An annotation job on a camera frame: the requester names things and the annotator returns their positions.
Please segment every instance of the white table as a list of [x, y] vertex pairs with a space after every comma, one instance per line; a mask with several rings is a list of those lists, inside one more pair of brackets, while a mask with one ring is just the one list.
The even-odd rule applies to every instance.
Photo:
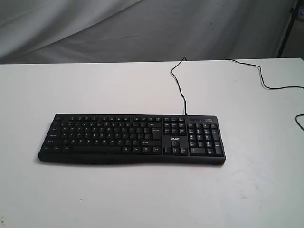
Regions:
[[[304, 86], [301, 59], [259, 64], [270, 86]], [[182, 114], [177, 62], [0, 66], [0, 228], [300, 228], [304, 91], [263, 89], [229, 61], [175, 71], [192, 115], [216, 115], [223, 166], [45, 164], [57, 113]]]

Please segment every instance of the white tabletop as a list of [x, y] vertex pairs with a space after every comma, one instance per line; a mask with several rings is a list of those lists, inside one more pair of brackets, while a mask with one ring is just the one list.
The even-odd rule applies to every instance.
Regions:
[[[259, 64], [269, 86], [304, 86], [301, 59]], [[189, 115], [216, 115], [223, 166], [41, 163], [57, 113], [182, 114], [177, 62], [0, 66], [0, 228], [299, 228], [304, 91], [263, 89], [258, 70], [188, 61]]]

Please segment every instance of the black keyboard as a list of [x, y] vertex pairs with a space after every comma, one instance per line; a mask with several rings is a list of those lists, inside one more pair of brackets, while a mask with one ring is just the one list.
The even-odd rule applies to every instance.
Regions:
[[39, 152], [44, 162], [223, 164], [216, 116], [57, 114]]

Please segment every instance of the keyboard cable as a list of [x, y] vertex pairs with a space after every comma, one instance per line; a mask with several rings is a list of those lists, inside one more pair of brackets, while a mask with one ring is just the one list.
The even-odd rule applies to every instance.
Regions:
[[[267, 89], [270, 89], [270, 90], [278, 90], [278, 89], [288, 89], [288, 88], [300, 88], [300, 89], [304, 89], [304, 87], [302, 86], [283, 86], [283, 87], [269, 87], [269, 86], [266, 86], [265, 83], [264, 83], [264, 79], [263, 79], [263, 75], [262, 75], [262, 68], [259, 66], [259, 65], [254, 65], [254, 64], [249, 64], [249, 63], [241, 63], [241, 62], [238, 62], [236, 60], [233, 60], [233, 59], [227, 59], [228, 61], [232, 61], [232, 62], [235, 62], [235, 63], [239, 63], [239, 64], [243, 64], [243, 65], [247, 65], [247, 66], [251, 66], [251, 67], [257, 67], [259, 69], [259, 73], [260, 73], [260, 76], [261, 76], [261, 82], [262, 82], [262, 86], [264, 88], [267, 88]], [[304, 132], [304, 128], [300, 125], [300, 123], [298, 122], [298, 117], [300, 116], [304, 116], [304, 114], [299, 114], [299, 115], [296, 115], [294, 120], [296, 122], [296, 124], [302, 129], [302, 131]]]
[[173, 73], [173, 70], [174, 70], [175, 68], [177, 68], [177, 67], [182, 63], [183, 60], [186, 60], [186, 61], [187, 61], [187, 59], [186, 59], [185, 56], [182, 58], [182, 60], [179, 62], [178, 65], [176, 65], [175, 67], [172, 68], [172, 70], [171, 70], [171, 75], [174, 77], [174, 79], [175, 79], [175, 81], [176, 81], [176, 83], [177, 83], [177, 86], [179, 87], [180, 95], [181, 95], [182, 99], [184, 100], [184, 112], [185, 112], [185, 115], [188, 115], [187, 112], [186, 112], [186, 106], [187, 106], [186, 99], [185, 99], [184, 95], [182, 94], [182, 91], [181, 91], [181, 87], [180, 87], [179, 81], [177, 80], [176, 76], [175, 76], [174, 73]]

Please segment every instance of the keyboard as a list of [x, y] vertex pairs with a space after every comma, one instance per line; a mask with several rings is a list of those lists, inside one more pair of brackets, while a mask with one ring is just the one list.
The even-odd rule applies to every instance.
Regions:
[[216, 116], [56, 114], [38, 157], [76, 164], [223, 164]]

